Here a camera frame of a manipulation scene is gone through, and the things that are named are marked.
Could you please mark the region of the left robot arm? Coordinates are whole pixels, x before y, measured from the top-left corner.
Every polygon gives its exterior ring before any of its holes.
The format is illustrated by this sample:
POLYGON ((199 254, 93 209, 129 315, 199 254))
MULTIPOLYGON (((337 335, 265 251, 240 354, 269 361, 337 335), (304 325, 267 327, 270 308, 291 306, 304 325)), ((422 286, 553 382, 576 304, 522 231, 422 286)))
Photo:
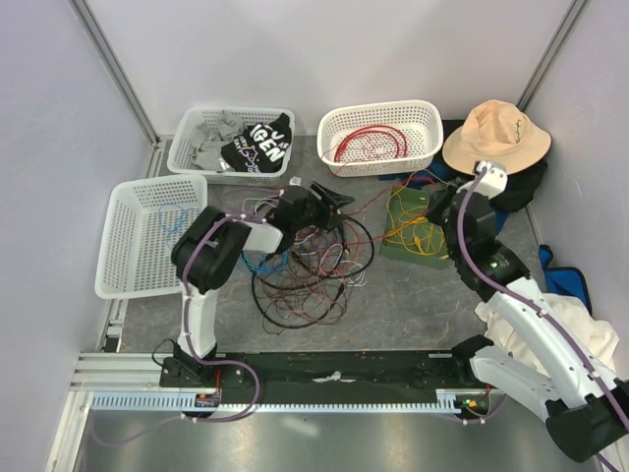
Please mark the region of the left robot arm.
POLYGON ((338 226, 341 209, 355 202, 318 182, 308 188, 290 185, 265 214, 227 213, 205 207, 171 252, 171 262, 182 289, 182 323, 177 340, 188 357, 182 376, 194 386, 205 386, 215 376, 216 307, 219 289, 229 280, 246 251, 276 256, 296 242, 298 233, 315 227, 338 226))

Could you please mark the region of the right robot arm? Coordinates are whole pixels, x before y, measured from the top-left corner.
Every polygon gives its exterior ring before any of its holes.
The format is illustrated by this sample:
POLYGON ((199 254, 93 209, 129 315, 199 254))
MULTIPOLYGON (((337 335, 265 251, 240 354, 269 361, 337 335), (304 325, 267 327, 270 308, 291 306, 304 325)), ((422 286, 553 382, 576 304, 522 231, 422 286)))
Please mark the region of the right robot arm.
POLYGON ((487 196, 465 184, 431 195, 429 222, 445 236, 465 285, 506 320, 543 370, 510 357, 490 340, 450 362, 450 375, 502 390, 537 416, 560 450, 584 462, 628 436, 628 383, 562 321, 524 263, 496 238, 487 196))

